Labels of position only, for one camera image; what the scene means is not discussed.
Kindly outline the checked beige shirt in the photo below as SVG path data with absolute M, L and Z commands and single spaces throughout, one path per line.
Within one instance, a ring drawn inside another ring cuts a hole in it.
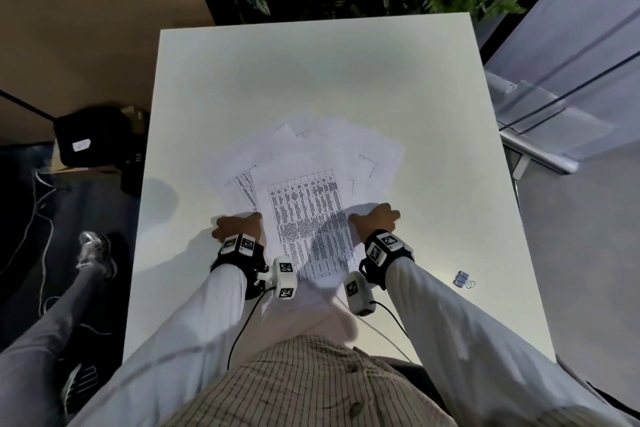
M 457 424 L 388 363 L 319 335 L 298 335 L 208 384 L 161 427 Z

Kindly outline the person's left forearm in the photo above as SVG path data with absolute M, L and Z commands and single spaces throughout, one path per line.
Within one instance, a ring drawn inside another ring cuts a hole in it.
M 68 427 L 156 427 L 227 370 L 246 278 L 223 264 L 127 358 Z

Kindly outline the glass panel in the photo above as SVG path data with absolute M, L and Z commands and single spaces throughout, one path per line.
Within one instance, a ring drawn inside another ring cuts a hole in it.
M 484 71 L 500 130 L 576 161 L 640 141 L 640 4 L 543 3 Z

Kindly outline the pile of white paper sheets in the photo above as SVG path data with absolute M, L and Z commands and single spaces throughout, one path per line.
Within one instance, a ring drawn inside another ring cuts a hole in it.
M 221 152 L 207 180 L 227 214 L 262 214 L 268 259 L 285 255 L 299 280 L 332 289 L 363 253 L 348 216 L 385 200 L 404 153 L 379 131 L 302 114 Z

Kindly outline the person's right hand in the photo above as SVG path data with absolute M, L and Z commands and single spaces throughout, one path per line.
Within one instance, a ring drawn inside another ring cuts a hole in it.
M 401 219 L 401 213 L 392 209 L 389 203 L 381 203 L 375 206 L 369 213 L 369 228 L 355 230 L 358 240 L 365 243 L 377 230 L 392 233 L 396 229 L 396 222 Z

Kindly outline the person's right forearm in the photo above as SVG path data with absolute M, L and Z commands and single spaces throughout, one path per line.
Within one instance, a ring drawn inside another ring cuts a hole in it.
M 388 267 L 385 285 L 460 427 L 640 427 L 410 259 Z

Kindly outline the person's left hand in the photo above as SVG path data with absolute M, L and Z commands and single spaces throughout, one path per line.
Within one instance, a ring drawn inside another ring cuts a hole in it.
M 265 245 L 266 240 L 262 236 L 262 214 L 254 212 L 247 216 L 221 216 L 220 218 L 230 218 L 231 236 L 248 235 L 253 237 L 260 245 Z

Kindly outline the metal handrail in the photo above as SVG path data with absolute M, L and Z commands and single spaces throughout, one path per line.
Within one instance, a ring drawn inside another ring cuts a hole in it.
M 520 135 L 516 131 L 505 129 L 499 131 L 503 145 L 510 150 L 526 156 L 535 163 L 546 167 L 560 175 L 573 174 L 579 169 L 580 163 L 565 155 L 547 151 L 541 145 Z

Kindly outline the black box with white label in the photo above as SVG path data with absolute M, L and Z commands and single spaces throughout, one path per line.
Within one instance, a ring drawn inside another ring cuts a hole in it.
M 82 108 L 53 122 L 60 163 L 68 168 L 140 162 L 147 142 L 149 113 L 136 106 Z

